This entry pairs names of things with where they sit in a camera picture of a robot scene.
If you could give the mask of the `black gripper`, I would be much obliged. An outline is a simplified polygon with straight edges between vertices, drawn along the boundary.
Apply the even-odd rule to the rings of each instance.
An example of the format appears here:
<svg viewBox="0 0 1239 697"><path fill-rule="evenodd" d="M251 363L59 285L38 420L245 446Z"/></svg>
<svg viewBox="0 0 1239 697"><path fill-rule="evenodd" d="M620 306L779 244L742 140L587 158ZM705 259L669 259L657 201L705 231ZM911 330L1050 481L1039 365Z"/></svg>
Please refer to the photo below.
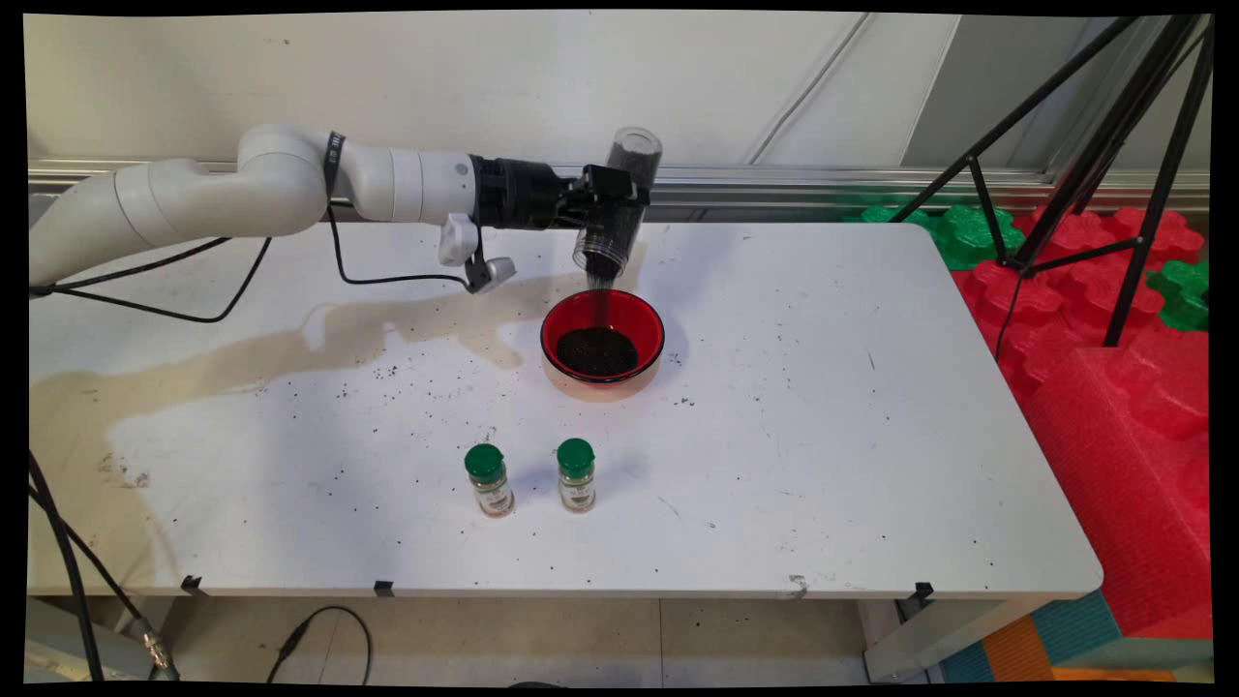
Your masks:
<svg viewBox="0 0 1239 697"><path fill-rule="evenodd" d="M473 156L476 202L470 220L501 229L618 227L650 206L650 189L613 167L584 167L571 181L548 163ZM571 210L565 207L571 184Z"/></svg>

